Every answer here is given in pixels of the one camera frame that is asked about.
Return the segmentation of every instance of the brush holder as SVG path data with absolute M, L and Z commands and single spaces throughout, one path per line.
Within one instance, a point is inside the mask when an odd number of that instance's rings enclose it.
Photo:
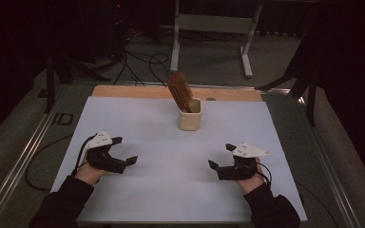
M 201 127 L 202 102 L 200 99 L 193 98 L 189 104 L 192 113 L 180 110 L 179 129 L 195 131 Z

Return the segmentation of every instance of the brown hairbrush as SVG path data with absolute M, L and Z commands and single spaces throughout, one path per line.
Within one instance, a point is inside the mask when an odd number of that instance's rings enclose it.
M 185 79 L 185 76 L 181 72 L 176 72 L 171 75 L 170 79 L 168 79 L 167 87 L 171 92 L 171 95 L 176 101 L 177 106 L 181 111 L 186 111 L 188 113 L 192 113 L 189 108 L 189 104 L 192 101 L 192 91 L 188 86 L 188 83 Z

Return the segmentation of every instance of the metal leg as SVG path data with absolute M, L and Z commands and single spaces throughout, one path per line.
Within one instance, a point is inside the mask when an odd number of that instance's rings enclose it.
M 179 68 L 179 56 L 180 56 L 180 42 L 179 42 L 179 29 L 180 29 L 180 1 L 176 0 L 176 14 L 174 18 L 174 45 L 173 53 L 171 55 L 171 72 L 176 72 Z
M 253 40 L 261 10 L 262 6 L 258 6 L 250 25 L 247 42 L 245 43 L 244 47 L 240 47 L 242 66 L 244 67 L 244 73 L 245 73 L 244 76 L 246 78 L 253 77 L 253 71 L 251 70 L 250 60 L 248 59 L 248 49 L 250 48 L 251 41 Z

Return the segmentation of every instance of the person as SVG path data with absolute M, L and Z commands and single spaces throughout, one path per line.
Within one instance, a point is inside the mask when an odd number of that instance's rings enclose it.
M 29 223 L 30 228 L 77 228 L 76 219 L 82 212 L 93 184 L 107 172 L 91 167 L 88 162 L 80 166 L 75 176 L 68 176 L 57 192 L 47 195 Z M 248 202 L 255 227 L 292 228 L 300 226 L 300 219 L 290 201 L 284 196 L 272 195 L 264 178 L 256 174 L 247 180 L 236 180 Z

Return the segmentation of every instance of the black sleeve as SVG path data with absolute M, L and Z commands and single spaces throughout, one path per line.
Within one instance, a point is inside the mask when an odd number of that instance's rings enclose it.
M 68 176 L 58 192 L 43 199 L 40 209 L 31 219 L 31 228 L 78 227 L 76 219 L 93 192 L 93 186 Z
M 292 203 L 284 196 L 274 198 L 266 184 L 244 195 L 251 207 L 251 220 L 257 228 L 293 228 L 300 226 L 300 218 Z

